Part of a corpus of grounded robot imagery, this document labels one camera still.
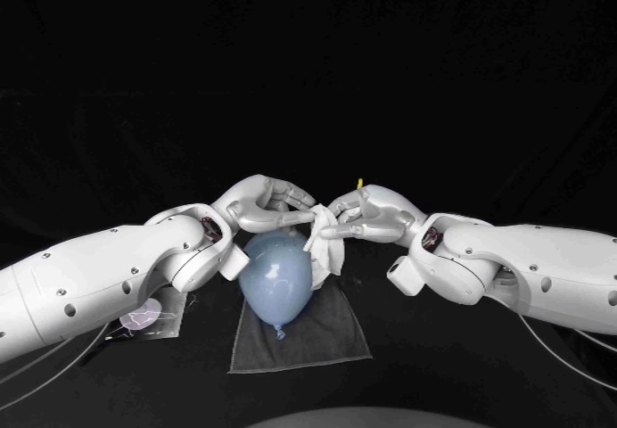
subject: balloon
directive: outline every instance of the balloon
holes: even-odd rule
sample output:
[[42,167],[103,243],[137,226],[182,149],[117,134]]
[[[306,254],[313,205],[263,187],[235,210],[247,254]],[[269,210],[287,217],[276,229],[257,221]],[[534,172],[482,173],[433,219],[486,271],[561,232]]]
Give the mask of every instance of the balloon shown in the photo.
[[287,227],[254,236],[244,251],[251,258],[240,276],[247,303],[257,316],[282,330],[312,299],[312,253],[303,250],[306,236]]

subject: wire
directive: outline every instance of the wire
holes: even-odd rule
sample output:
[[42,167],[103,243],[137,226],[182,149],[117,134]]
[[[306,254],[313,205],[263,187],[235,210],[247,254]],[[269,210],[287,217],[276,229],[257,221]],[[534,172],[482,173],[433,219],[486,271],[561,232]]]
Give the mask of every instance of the wire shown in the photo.
[[617,352],[617,348],[613,348],[612,345],[607,345],[603,341],[600,341],[596,337],[590,336],[586,332],[581,332],[580,330],[576,330],[579,334],[586,336],[593,342],[596,342],[600,346],[603,346],[607,350],[612,350],[613,352]]
[[2,381],[0,381],[0,385],[9,381],[11,379],[13,379],[21,373],[24,373],[32,366],[35,366],[35,364],[41,363],[73,340],[75,339],[75,337],[73,337],[71,339],[67,339],[51,351],[48,351],[41,357],[38,357],[31,363],[28,363],[28,365],[25,365],[19,370],[16,370]]
[[[486,297],[491,297],[495,301],[499,301],[508,308],[509,306],[502,302],[501,299],[498,299],[495,296],[492,296],[491,294],[485,294]],[[581,372],[581,370],[579,370],[557,354],[555,351],[550,348],[550,346],[547,345],[547,343],[542,341],[542,339],[540,338],[540,336],[537,335],[537,332],[534,331],[534,329],[531,328],[531,325],[528,324],[528,321],[525,320],[525,318],[522,317],[522,315],[518,315],[521,317],[521,320],[524,321],[525,325],[528,326],[528,329],[531,331],[531,333],[534,334],[534,337],[537,338],[540,344],[544,346],[544,348],[547,349],[547,351],[551,352],[553,356],[583,376],[586,376],[586,378],[599,383],[602,386],[604,386],[606,388],[609,388],[610,390],[617,391],[617,387],[615,387],[613,385],[609,385],[606,382],[600,381],[599,379],[596,379],[596,377],[590,376],[587,373]]]
[[[103,326],[101,332],[97,336],[97,338],[94,339],[93,343],[88,345],[87,349],[84,350],[84,352],[78,355],[78,357],[74,359],[74,361],[71,362],[71,364],[62,369],[62,371],[55,375],[55,377],[45,382],[42,385],[39,385],[28,394],[24,394],[18,399],[15,399],[11,403],[5,404],[0,407],[0,411],[3,411],[8,407],[13,406],[15,404],[18,404],[24,399],[26,399],[38,390],[41,390],[42,388],[45,388],[45,386],[49,385],[49,383],[52,383],[55,381],[55,379],[58,379],[58,377],[62,375],[62,373],[75,365],[75,363],[81,360],[81,358],[88,354],[90,350],[93,349],[94,345],[97,344],[97,342],[100,341],[100,338],[103,337],[103,335],[106,334],[107,328],[110,327],[110,323],[107,323]],[[49,355],[52,355],[52,353],[61,348],[61,346],[64,345],[58,345],[51,352],[48,352]]]

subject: screw hole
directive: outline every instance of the screw hole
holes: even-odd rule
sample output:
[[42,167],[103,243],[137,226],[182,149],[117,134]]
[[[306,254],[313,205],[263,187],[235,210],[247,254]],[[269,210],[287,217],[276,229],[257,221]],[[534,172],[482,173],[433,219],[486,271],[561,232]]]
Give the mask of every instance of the screw hole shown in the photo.
[[67,306],[65,306],[65,313],[67,313],[67,316],[68,317],[74,317],[75,316],[75,314],[77,314],[77,309],[75,309],[75,306],[74,305],[71,305],[71,304],[68,304]]
[[129,281],[123,282],[123,291],[124,291],[124,294],[130,294],[133,291],[133,285]]
[[551,290],[553,280],[551,278],[542,278],[542,291],[547,292]]

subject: white tissue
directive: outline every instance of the white tissue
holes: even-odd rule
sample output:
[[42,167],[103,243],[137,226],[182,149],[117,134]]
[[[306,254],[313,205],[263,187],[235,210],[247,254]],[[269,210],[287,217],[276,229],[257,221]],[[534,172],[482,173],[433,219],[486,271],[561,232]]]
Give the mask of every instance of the white tissue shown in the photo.
[[335,213],[322,204],[312,208],[315,213],[315,223],[312,236],[305,245],[305,251],[312,252],[313,287],[319,290],[331,274],[341,275],[345,261],[344,239],[325,239],[319,236],[319,231],[329,226],[336,226],[338,218]]

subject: balloon tail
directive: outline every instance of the balloon tail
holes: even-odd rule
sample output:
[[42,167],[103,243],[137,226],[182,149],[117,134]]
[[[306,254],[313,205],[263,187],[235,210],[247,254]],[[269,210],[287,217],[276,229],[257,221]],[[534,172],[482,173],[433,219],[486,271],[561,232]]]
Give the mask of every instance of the balloon tail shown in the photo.
[[276,325],[274,328],[277,329],[277,339],[283,340],[286,337],[286,333],[283,332],[283,330],[280,329],[280,325]]

